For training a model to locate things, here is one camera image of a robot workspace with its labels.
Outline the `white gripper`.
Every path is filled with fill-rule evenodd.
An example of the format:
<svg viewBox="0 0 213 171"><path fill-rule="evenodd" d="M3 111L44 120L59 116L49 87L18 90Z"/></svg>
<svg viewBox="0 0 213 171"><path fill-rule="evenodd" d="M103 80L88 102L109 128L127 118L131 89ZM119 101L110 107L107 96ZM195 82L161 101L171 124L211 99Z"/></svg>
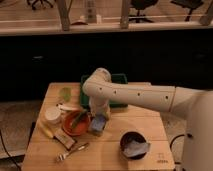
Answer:
<svg viewBox="0 0 213 171"><path fill-rule="evenodd" d="M93 116L102 114L106 119L110 118L110 106L107 99L90 97L89 107Z"/></svg>

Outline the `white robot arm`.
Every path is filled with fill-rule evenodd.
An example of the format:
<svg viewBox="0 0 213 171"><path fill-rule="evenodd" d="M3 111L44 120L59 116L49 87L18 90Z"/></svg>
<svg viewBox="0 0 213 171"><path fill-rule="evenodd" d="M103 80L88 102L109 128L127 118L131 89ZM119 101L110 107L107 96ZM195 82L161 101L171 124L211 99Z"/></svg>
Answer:
<svg viewBox="0 0 213 171"><path fill-rule="evenodd" d="M213 171L213 90L112 83L105 68L97 68L82 90L94 111L112 100L185 117L181 169Z"/></svg>

